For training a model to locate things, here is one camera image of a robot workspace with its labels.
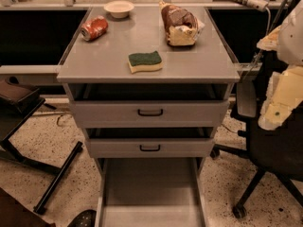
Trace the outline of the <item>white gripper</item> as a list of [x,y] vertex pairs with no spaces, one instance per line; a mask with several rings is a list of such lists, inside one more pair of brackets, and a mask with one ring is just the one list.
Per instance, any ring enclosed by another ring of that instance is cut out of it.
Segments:
[[[257,48],[276,51],[280,26],[260,39]],[[282,73],[274,72],[270,78],[266,103],[260,110],[258,125],[266,131],[274,131],[303,101],[303,67],[289,65]]]

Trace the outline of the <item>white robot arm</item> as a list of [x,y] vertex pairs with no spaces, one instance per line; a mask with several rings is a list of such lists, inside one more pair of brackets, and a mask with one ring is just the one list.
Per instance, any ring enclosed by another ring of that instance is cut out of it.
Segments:
[[257,48],[276,51],[277,58],[287,64],[282,72],[270,76],[266,99],[260,110],[258,125],[267,131],[280,127],[303,101],[303,6],[297,6],[267,36]]

